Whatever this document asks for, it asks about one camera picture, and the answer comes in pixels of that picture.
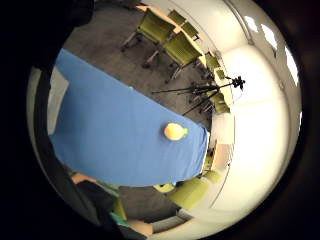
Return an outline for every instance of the fisheye lens view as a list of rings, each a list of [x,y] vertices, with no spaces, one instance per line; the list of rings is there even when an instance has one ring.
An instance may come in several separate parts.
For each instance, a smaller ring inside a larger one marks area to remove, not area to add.
[[[251,0],[96,0],[56,58],[47,135],[106,229],[204,238],[250,214],[287,169],[298,69]]]

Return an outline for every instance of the tripod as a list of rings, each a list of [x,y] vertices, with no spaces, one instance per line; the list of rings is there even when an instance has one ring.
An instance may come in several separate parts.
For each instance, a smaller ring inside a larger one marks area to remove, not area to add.
[[[201,95],[203,93],[207,93],[207,92],[213,91],[212,94],[210,94],[209,96],[204,98],[200,103],[198,103],[197,105],[195,105],[194,107],[192,107],[191,109],[189,109],[188,111],[186,111],[185,113],[182,114],[182,116],[185,116],[189,112],[191,112],[192,110],[194,110],[197,107],[199,107],[202,103],[204,103],[205,101],[209,100],[214,95],[216,95],[220,91],[221,88],[233,85],[234,88],[237,88],[238,86],[240,86],[240,89],[243,90],[243,84],[244,83],[245,83],[245,81],[241,79],[241,76],[239,76],[237,78],[233,78],[231,83],[228,83],[228,84],[225,84],[225,85],[222,85],[222,86],[214,86],[214,85],[212,85],[212,86],[199,86],[199,87],[191,86],[191,87],[188,87],[188,88],[179,88],[179,89],[169,89],[169,90],[155,91],[155,92],[151,92],[151,94],[178,92],[178,95],[185,94],[185,93]]]

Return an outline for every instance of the ceiling light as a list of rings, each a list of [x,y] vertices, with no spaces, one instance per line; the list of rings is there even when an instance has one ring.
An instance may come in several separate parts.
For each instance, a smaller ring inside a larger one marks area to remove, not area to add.
[[[285,47],[284,50],[285,50],[286,56],[287,56],[287,65],[288,65],[289,71],[293,77],[295,84],[298,85],[299,79],[298,79],[297,65],[296,65],[289,49],[287,47]]]
[[[257,27],[256,23],[254,22],[253,18],[248,17],[248,16],[245,16],[244,18],[245,18],[246,22],[248,23],[248,27],[251,30],[258,32],[258,27]]]
[[[274,37],[274,33],[266,25],[261,24],[261,26],[267,41],[271,44],[271,46],[277,49],[277,42]]]

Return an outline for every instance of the person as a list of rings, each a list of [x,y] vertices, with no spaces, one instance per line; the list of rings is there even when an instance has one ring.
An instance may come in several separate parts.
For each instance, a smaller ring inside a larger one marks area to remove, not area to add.
[[[112,225],[114,225],[114,222],[110,222],[110,219],[112,219],[110,216],[114,216],[114,214],[110,215],[110,213],[113,212],[117,196],[112,195],[109,191],[98,185],[97,179],[82,173],[73,173],[71,179],[96,207],[98,219],[103,228],[110,231]],[[137,219],[128,219],[124,220],[124,222],[133,230],[126,229],[126,234],[128,236],[135,236],[135,239],[146,239],[146,237],[153,234],[153,227],[149,223]]]

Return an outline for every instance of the wall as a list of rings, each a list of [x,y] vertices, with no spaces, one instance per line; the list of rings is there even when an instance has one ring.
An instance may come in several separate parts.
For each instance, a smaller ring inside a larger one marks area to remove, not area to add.
[[[277,75],[256,47],[243,46],[223,57],[230,74],[241,75],[246,83],[231,106],[234,157],[214,209],[249,211],[272,189],[283,166],[289,141],[286,99]]]
[[[291,73],[287,67],[286,54],[284,50],[284,47],[287,46],[287,44],[277,26],[273,23],[269,16],[265,14],[263,10],[261,10],[261,8],[257,6],[254,2],[252,2],[251,0],[231,1],[242,16],[249,16],[255,20],[255,23],[258,26],[258,33],[250,30],[253,42],[257,49],[259,49],[259,51],[261,51],[261,53],[268,60],[271,67],[275,70],[279,79],[279,84],[283,84],[290,115],[290,122],[288,123],[288,126],[290,128],[290,140],[288,143],[287,156],[285,159],[286,164],[288,164],[292,156],[292,153],[295,149],[297,137],[299,135],[301,95],[300,85],[298,84],[298,86],[296,86],[291,76]],[[265,39],[263,30],[261,28],[261,24],[264,24],[267,27],[269,27],[275,34],[275,38],[278,45],[276,57],[274,57],[272,48]]]

